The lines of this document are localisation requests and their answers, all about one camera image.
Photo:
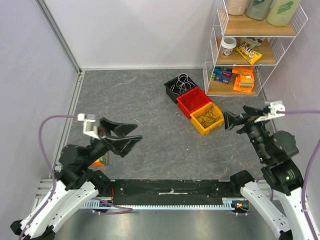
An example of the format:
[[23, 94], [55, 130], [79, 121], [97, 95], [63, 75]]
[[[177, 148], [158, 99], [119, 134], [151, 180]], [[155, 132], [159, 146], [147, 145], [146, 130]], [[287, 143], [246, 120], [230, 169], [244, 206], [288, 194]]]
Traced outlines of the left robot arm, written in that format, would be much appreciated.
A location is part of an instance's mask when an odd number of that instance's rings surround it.
[[82, 132], [90, 137], [90, 144], [63, 147], [59, 163], [62, 169], [52, 175], [52, 187], [40, 204], [27, 217], [14, 221], [10, 228], [20, 240], [52, 240], [60, 227], [87, 201], [111, 192], [111, 180], [100, 170], [90, 166], [109, 151], [125, 157], [141, 135], [129, 134], [138, 126], [102, 117], [96, 125], [92, 114], [74, 116], [82, 122]]

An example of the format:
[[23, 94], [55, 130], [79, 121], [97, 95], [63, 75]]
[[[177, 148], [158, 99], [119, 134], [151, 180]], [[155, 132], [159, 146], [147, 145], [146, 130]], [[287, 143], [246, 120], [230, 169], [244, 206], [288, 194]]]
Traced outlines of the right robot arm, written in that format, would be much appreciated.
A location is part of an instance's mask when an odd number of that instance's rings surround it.
[[230, 177], [229, 191], [243, 196], [257, 210], [277, 240], [318, 240], [320, 231], [307, 200], [309, 173], [320, 146], [317, 144], [302, 174], [292, 157], [299, 153], [295, 136], [283, 130], [271, 134], [266, 129], [270, 120], [288, 114], [318, 114], [319, 110], [287, 110], [281, 101], [267, 102], [263, 109], [243, 106], [244, 113], [224, 111], [224, 128], [236, 126], [238, 134], [247, 134], [260, 162], [263, 179], [278, 197], [284, 212], [280, 212], [266, 197], [257, 181], [246, 170]]

